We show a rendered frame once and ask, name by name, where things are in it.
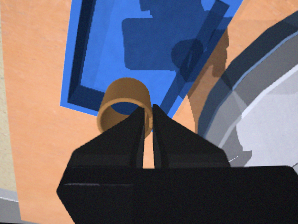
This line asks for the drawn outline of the blue open crate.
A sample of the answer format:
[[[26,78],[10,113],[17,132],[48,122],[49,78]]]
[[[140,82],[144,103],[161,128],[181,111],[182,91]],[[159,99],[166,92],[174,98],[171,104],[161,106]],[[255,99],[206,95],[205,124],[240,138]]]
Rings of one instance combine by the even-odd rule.
[[[173,118],[243,0],[72,0],[60,106],[97,116],[109,84],[141,81]]]

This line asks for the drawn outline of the bronze bushing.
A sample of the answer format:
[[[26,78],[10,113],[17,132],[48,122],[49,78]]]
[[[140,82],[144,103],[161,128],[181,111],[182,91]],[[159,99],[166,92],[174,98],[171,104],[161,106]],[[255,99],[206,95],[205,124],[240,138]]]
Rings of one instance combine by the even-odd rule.
[[[145,138],[147,138],[153,129],[150,94],[141,81],[130,77],[119,78],[107,87],[97,115],[97,127],[100,133],[105,132],[130,116],[120,114],[111,107],[112,104],[119,102],[130,102],[144,108]]]

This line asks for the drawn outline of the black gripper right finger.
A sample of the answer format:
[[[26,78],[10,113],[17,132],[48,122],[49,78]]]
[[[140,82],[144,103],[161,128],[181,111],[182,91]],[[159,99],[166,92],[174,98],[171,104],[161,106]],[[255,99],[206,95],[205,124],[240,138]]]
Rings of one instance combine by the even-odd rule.
[[[224,150],[170,118],[157,104],[152,113],[154,168],[231,167]]]

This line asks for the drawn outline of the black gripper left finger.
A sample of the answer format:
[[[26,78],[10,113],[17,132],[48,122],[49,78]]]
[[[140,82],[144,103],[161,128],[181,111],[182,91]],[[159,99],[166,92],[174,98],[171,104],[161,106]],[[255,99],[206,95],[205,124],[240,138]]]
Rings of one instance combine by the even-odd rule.
[[[76,165],[143,168],[144,143],[145,110],[138,106],[129,117],[75,149],[65,170]]]

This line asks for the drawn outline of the grey round turntable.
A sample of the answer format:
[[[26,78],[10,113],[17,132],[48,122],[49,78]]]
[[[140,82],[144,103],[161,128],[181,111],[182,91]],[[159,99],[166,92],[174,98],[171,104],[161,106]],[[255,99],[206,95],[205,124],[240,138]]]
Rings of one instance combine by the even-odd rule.
[[[298,174],[298,10],[229,64],[197,134],[222,148],[231,167],[288,165]]]

